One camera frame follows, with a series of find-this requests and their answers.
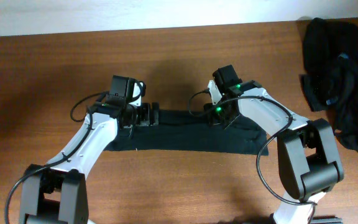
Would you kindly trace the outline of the black t-shirt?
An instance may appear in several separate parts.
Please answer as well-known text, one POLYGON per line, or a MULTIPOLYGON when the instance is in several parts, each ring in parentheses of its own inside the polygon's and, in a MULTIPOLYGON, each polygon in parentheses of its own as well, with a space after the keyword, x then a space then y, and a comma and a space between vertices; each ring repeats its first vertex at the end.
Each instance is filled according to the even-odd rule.
POLYGON ((122 129, 105 151, 201 151, 256 155, 266 132, 249 118, 238 117, 228 128, 209 127, 206 118, 186 111, 161 110, 157 126, 122 129))

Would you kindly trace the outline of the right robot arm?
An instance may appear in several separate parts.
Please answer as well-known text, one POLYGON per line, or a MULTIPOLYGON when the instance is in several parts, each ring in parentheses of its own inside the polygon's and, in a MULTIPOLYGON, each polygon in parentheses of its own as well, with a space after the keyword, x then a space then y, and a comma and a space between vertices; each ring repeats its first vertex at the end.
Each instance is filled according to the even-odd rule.
POLYGON ((217 69, 207 90, 211 103, 204 114, 228 126, 236 118, 249 118, 270 137, 262 145, 277 143, 278 173, 285 193, 267 223, 342 223, 335 216, 317 217, 318 202, 344 178, 344 169, 330 123, 310 120, 272 98, 258 82, 243 82, 232 65, 217 69))

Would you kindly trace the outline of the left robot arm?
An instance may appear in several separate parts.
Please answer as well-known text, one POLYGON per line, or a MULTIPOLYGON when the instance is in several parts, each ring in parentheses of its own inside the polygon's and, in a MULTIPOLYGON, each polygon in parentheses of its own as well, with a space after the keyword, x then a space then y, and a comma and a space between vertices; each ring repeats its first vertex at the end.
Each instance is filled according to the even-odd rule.
POLYGON ((31 164, 17 181, 19 223, 90 223, 86 180, 102 152, 120 130, 158 123, 142 102, 145 90, 144 82, 115 75, 108 91, 94 94, 67 145, 46 164, 31 164))

